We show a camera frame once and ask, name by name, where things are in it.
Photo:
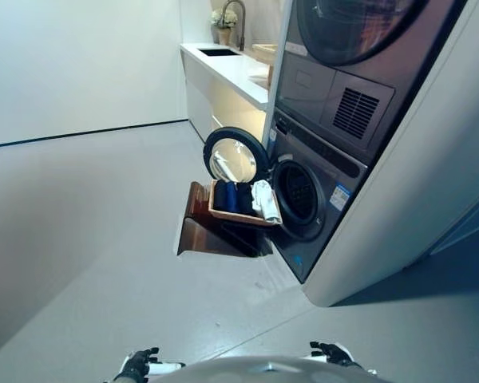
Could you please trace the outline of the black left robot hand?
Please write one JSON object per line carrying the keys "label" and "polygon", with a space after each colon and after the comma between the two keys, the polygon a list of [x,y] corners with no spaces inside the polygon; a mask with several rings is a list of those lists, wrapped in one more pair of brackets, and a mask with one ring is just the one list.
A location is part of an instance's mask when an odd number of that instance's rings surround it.
{"label": "black left robot hand", "polygon": [[130,356],[121,371],[112,379],[112,382],[148,382],[148,364],[157,361],[158,347],[136,351]]}

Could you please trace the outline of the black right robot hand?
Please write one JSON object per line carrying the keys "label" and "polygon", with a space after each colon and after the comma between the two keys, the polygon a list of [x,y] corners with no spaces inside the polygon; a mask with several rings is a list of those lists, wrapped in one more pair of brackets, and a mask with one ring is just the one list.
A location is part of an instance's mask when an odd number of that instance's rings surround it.
{"label": "black right robot hand", "polygon": [[338,343],[310,342],[311,356],[323,357],[328,363],[342,367],[362,368],[351,356],[349,350]]}

